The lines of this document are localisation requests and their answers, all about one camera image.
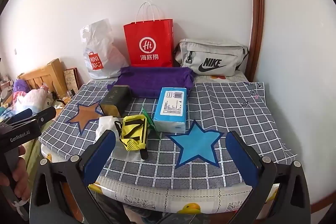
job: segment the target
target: gray and white grid cloth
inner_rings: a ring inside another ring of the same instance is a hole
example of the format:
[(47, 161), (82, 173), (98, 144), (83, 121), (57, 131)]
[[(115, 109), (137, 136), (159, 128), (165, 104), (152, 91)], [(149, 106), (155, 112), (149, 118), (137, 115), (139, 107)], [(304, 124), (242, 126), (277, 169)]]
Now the gray and white grid cloth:
[[(76, 124), (65, 121), (77, 114), (78, 103), (90, 105), (102, 99), (107, 93), (107, 84), (112, 82), (91, 81), (83, 85), (40, 137), (41, 142), (65, 159), (81, 154), (94, 143), (98, 121), (90, 122), (82, 135)], [(134, 98), (124, 116), (140, 114), (142, 106), (153, 116), (156, 101)], [(259, 155), (268, 156), (274, 162), (290, 164), (295, 158), (278, 136), (275, 122), (265, 104), (263, 83), (196, 83), (188, 95), (186, 130), (193, 120), (204, 130), (224, 133), (235, 130)], [(220, 168), (196, 159), (177, 169), (179, 147), (165, 133), (159, 135), (151, 132), (148, 136), (148, 160), (125, 162), (109, 158), (100, 175), (137, 185), (172, 189), (221, 188), (242, 182), (226, 150), (226, 134), (214, 146)]]

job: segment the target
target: brown star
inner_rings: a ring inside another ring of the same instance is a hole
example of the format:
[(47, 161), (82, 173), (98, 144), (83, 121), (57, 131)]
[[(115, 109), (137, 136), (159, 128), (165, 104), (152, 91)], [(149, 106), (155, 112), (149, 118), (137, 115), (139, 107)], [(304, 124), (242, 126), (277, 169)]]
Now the brown star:
[(99, 106), (99, 101), (95, 102), (89, 106), (77, 104), (78, 112), (77, 114), (67, 120), (67, 123), (76, 123), (78, 124), (78, 129), (80, 135), (83, 134), (84, 129), (89, 122), (96, 121), (103, 116), (102, 113), (98, 112), (97, 107)]

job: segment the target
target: human hand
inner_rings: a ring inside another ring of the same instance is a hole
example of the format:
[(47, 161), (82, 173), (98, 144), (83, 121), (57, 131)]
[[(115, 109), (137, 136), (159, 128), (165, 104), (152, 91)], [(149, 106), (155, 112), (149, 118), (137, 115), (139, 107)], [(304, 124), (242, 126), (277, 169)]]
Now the human hand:
[[(20, 145), (19, 146), (19, 155), (24, 155), (26, 149)], [(19, 160), (16, 165), (16, 169), (12, 173), (13, 179), (17, 182), (14, 193), (18, 198), (22, 200), (28, 200), (30, 197), (30, 189), (28, 186), (28, 173), (26, 171), (26, 162), (23, 158), (19, 157)], [(9, 186), (9, 179), (0, 172), (0, 185)]]

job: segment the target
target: blue tissue package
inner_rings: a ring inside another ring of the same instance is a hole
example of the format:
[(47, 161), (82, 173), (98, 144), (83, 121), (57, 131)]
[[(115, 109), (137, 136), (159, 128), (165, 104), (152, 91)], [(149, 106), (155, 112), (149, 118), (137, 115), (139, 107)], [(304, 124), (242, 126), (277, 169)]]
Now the blue tissue package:
[(162, 88), (153, 122), (159, 132), (185, 133), (186, 88)]

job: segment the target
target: yellow pouch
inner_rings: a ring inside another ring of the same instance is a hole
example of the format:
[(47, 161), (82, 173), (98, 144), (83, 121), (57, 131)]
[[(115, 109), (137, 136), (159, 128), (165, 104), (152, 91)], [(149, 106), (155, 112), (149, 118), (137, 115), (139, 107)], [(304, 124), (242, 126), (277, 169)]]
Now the yellow pouch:
[(120, 141), (127, 151), (146, 148), (147, 128), (147, 118), (143, 114), (126, 116), (123, 119)]

